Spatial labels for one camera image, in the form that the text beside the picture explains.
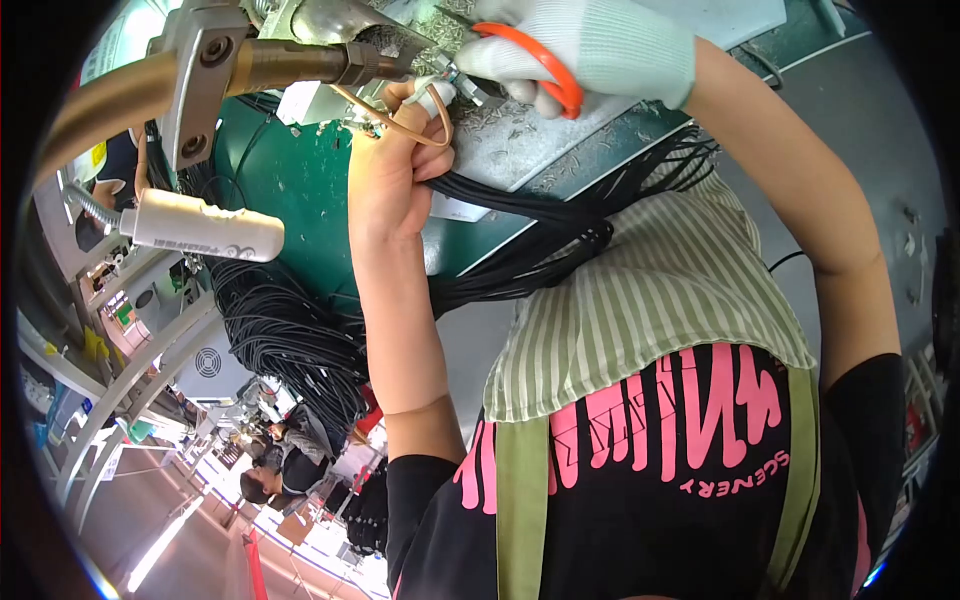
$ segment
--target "flexible metal hose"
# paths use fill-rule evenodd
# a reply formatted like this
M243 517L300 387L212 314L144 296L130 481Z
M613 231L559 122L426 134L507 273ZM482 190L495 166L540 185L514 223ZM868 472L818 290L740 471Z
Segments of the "flexible metal hose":
M96 198L76 183L67 183L63 187L63 193L67 200L82 206L97 221L112 228L120 227L120 213L97 202Z

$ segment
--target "white work glove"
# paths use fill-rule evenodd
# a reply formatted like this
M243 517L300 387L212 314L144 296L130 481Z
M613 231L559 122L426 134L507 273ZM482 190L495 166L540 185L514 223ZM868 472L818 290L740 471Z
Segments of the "white work glove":
M680 108L693 87L694 36L633 0L477 0L471 18L513 26L559 59L584 90ZM554 81L529 52L499 36L465 44L461 71L503 84L547 118L560 104L534 81Z

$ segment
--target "orange scissors handle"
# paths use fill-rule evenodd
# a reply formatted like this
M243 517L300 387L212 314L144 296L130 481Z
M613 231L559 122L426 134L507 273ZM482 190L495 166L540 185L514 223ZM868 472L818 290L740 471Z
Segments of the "orange scissors handle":
M563 117L576 119L580 116L580 106L584 103L584 90L577 84L573 74L557 57L553 56L553 53L544 48L543 44L502 23L476 23L473 25L473 31L484 37L505 37L529 52L557 80L555 84L553 82L540 82L540 85L564 107Z

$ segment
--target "factory floor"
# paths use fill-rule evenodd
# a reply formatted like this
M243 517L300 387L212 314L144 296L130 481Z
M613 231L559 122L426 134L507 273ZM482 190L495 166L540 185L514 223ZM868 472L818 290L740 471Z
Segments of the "factory floor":
M930 340L935 236L946 224L943 191L923 124L879 41L857 39L784 73L780 96L840 156L874 212L890 270L904 353ZM760 229L763 259L773 265L799 249L756 185L728 155L717 170ZM915 219L908 219L908 209ZM805 257L779 266L774 278L820 353L813 274ZM472 433L487 372L506 341L514 303L475 303L438 322L450 392L465 437Z

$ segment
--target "workbench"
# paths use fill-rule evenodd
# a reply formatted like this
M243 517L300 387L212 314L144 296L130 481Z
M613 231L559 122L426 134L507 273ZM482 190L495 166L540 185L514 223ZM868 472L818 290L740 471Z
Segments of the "workbench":
M780 71L869 34L866 24L843 8L840 15L847 31L840 37L810 0L785 0L785 6L784 25L747 42ZM770 76L760 61L740 48L734 48L732 55L761 77ZM785 79L790 85L788 75ZM350 132L336 124L319 132L317 125L288 128L277 119L263 126L263 114L232 99L224 101L220 116L223 123L214 149L217 173L236 180L249 209L283 221L286 240L279 259L317 294L354 292L347 229ZM525 180L504 180L499 185L566 200L689 121L686 114L660 103L640 103L586 139L576 140L558 160ZM245 152L248 156L236 173ZM483 160L471 156L471 165L454 168L471 166L476 171L478 165L511 160L507 154L498 151ZM219 179L217 183L228 208L243 206L231 182ZM427 272L454 277L529 225L529 219L499 212L476 223L431 217L423 231Z

